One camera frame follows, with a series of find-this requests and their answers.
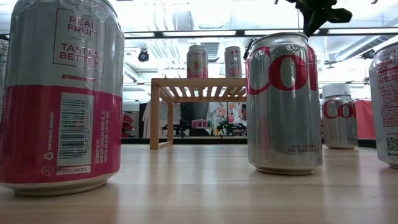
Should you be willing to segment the black hanging device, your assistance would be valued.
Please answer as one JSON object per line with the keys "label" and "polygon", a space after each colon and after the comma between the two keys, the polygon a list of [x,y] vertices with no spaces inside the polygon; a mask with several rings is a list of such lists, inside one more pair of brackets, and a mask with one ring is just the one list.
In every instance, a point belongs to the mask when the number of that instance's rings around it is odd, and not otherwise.
{"label": "black hanging device", "polygon": [[252,44],[256,41],[256,39],[250,39],[250,41],[248,42],[247,46],[245,47],[245,52],[243,55],[243,60],[246,61],[248,55],[249,55],[249,50],[252,46]]}

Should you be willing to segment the dark hanging garment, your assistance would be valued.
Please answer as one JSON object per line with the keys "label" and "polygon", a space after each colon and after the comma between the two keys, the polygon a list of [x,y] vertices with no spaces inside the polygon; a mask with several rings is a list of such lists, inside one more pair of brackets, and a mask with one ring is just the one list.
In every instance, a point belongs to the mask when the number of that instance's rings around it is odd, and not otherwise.
{"label": "dark hanging garment", "polygon": [[[209,103],[195,103],[187,102],[181,103],[181,118],[188,121],[190,124],[193,120],[206,119],[208,114]],[[205,129],[191,128],[189,136],[209,136],[208,131]]]}

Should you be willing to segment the wooden slatted shelf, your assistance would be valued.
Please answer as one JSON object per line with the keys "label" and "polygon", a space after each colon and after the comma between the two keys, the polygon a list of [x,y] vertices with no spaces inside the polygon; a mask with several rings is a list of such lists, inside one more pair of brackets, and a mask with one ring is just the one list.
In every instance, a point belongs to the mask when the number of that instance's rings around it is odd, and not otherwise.
{"label": "wooden slatted shelf", "polygon": [[[150,93],[150,148],[171,146],[174,140],[174,104],[245,102],[243,78],[153,78]],[[167,104],[167,141],[159,142],[159,101]]]}

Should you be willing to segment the pink silver Spindrift can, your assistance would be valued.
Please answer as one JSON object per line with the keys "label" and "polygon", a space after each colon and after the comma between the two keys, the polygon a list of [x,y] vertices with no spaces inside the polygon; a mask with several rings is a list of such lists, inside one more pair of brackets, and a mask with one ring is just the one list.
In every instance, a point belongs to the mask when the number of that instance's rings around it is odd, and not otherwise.
{"label": "pink silver Spindrift can", "polygon": [[20,195],[95,189],[120,168],[124,34],[109,0],[18,0],[0,185]]}
{"label": "pink silver Spindrift can", "polygon": [[208,52],[202,45],[192,45],[187,52],[187,77],[208,78]]}

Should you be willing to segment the red cloth panel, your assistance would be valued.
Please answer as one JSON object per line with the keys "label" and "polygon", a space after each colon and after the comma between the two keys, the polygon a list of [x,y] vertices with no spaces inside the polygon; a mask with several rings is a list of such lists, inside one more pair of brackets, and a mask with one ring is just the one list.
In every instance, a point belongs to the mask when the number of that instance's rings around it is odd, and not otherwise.
{"label": "red cloth panel", "polygon": [[354,102],[359,139],[375,140],[374,114],[372,101],[357,100]]}

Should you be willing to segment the silver Diet Coke can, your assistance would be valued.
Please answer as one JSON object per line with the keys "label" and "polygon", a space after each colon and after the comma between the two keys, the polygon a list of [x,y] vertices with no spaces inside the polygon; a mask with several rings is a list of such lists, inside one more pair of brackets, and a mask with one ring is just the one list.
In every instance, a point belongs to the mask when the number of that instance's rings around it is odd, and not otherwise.
{"label": "silver Diet Coke can", "polygon": [[398,42],[375,53],[369,81],[377,157],[398,169]]}
{"label": "silver Diet Coke can", "polygon": [[350,95],[330,95],[322,103],[323,142],[329,149],[358,146],[356,110]]}
{"label": "silver Diet Coke can", "polygon": [[248,160],[258,171],[307,175],[323,164],[317,56],[305,34],[252,43],[246,106]]}

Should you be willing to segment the white hanging T-shirt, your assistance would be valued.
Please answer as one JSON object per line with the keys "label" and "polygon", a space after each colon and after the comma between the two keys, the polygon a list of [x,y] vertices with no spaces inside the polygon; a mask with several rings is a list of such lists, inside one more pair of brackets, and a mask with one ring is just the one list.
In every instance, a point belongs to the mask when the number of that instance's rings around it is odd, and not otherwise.
{"label": "white hanging T-shirt", "polygon": [[[181,120],[181,105],[174,103],[174,124],[179,124]],[[166,138],[167,131],[162,128],[167,124],[168,120],[168,104],[164,101],[159,102],[159,137]],[[144,122],[143,138],[150,138],[150,102],[146,105],[142,116]]]}

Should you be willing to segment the floral hanging garment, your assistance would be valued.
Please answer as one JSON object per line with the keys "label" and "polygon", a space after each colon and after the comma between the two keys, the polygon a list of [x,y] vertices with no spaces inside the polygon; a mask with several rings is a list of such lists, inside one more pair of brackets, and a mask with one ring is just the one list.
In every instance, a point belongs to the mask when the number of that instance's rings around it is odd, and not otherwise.
{"label": "floral hanging garment", "polygon": [[219,125],[222,121],[228,120],[228,123],[241,123],[246,126],[243,118],[242,102],[211,102],[208,105],[208,114],[206,119],[215,125]]}

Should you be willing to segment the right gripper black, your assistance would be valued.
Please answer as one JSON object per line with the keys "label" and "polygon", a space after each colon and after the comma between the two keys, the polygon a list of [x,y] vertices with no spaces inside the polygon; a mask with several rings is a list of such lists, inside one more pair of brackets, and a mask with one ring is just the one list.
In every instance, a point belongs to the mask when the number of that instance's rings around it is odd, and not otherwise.
{"label": "right gripper black", "polygon": [[303,33],[310,37],[324,24],[326,20],[331,23],[348,23],[352,19],[352,12],[344,9],[333,9],[337,0],[286,0],[294,3],[295,8],[303,14]]}

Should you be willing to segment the distant can cluster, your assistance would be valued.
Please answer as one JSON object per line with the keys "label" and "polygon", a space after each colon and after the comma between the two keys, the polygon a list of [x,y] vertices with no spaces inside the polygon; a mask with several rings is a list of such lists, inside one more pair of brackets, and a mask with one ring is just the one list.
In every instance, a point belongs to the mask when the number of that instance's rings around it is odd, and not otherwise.
{"label": "distant can cluster", "polygon": [[214,128],[214,123],[208,119],[195,119],[192,120],[192,128],[200,129],[200,128]]}

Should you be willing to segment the black overhead crossbar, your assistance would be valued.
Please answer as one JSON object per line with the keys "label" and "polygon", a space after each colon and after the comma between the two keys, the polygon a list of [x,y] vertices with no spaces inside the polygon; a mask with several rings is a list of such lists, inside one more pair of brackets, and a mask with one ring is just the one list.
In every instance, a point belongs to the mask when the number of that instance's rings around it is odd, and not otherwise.
{"label": "black overhead crossbar", "polygon": [[[125,39],[189,39],[224,37],[262,37],[279,32],[303,32],[303,29],[230,29],[230,30],[152,30],[124,32]],[[398,35],[398,27],[319,28],[311,36]]]}

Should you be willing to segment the white cylinder container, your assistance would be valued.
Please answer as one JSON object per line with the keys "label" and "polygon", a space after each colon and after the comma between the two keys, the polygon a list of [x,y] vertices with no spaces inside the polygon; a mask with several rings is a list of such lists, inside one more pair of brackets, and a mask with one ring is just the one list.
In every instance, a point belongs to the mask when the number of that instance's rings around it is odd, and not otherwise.
{"label": "white cylinder container", "polygon": [[322,97],[323,99],[329,96],[351,96],[350,84],[330,84],[322,86]]}

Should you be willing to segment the red folded stack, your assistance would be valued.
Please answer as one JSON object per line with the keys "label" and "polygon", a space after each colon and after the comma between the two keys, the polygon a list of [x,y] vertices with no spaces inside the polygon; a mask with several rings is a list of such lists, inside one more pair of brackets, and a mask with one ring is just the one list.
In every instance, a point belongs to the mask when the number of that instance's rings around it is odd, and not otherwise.
{"label": "red folded stack", "polygon": [[132,138],[134,136],[134,114],[128,111],[123,112],[122,137]]}

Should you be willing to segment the slim can with black lid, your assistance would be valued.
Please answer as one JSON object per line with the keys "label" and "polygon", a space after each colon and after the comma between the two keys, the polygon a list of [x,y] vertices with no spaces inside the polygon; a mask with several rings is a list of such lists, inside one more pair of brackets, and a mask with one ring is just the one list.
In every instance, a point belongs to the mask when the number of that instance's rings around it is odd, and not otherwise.
{"label": "slim can with black lid", "polygon": [[5,95],[6,86],[6,67],[7,67],[7,53],[8,41],[0,39],[0,119],[2,117],[2,107]]}
{"label": "slim can with black lid", "polygon": [[224,64],[226,78],[242,77],[241,50],[239,47],[230,46],[225,48]]}

